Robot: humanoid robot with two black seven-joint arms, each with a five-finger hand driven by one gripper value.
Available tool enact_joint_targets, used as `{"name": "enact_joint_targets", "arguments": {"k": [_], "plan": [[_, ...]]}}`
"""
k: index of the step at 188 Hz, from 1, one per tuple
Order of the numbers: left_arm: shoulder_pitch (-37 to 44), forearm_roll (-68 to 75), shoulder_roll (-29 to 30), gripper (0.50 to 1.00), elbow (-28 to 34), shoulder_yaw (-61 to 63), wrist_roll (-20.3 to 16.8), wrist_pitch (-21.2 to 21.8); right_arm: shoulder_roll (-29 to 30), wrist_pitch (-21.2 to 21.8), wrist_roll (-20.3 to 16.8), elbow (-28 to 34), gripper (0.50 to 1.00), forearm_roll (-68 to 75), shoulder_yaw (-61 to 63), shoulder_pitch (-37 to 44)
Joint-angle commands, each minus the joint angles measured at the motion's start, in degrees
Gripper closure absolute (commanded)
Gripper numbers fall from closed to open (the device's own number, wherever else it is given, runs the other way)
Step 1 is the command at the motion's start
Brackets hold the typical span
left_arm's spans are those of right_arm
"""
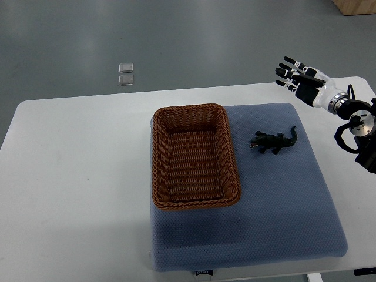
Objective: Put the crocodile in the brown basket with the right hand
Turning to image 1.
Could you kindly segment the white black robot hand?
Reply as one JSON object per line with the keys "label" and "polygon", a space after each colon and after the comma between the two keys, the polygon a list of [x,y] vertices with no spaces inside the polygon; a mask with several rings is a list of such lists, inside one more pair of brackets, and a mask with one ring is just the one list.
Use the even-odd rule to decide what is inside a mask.
{"label": "white black robot hand", "polygon": [[276,68],[276,75],[281,78],[276,84],[293,92],[305,104],[332,112],[335,101],[345,94],[337,88],[333,79],[288,56],[284,57],[284,61]]}

